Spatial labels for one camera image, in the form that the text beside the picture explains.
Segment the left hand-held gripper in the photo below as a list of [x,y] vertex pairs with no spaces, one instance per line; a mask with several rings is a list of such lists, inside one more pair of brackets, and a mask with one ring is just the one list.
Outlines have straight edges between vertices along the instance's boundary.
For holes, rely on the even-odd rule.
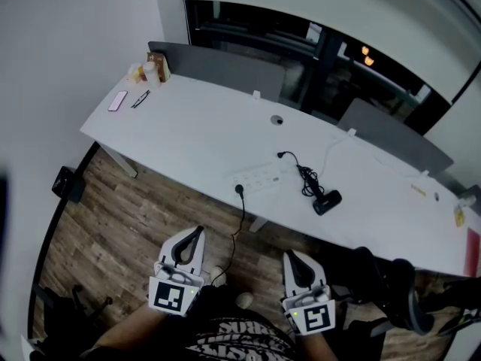
[[191,227],[171,236],[162,245],[159,261],[150,277],[148,305],[166,314],[185,317],[204,286],[200,277],[204,259],[203,226]]

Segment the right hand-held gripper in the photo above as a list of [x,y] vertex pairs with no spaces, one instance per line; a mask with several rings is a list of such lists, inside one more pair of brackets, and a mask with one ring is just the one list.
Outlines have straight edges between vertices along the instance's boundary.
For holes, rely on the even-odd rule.
[[294,334],[307,336],[333,329],[335,300],[326,285],[324,268],[305,253],[287,250],[283,254],[283,271],[288,298],[281,305]]

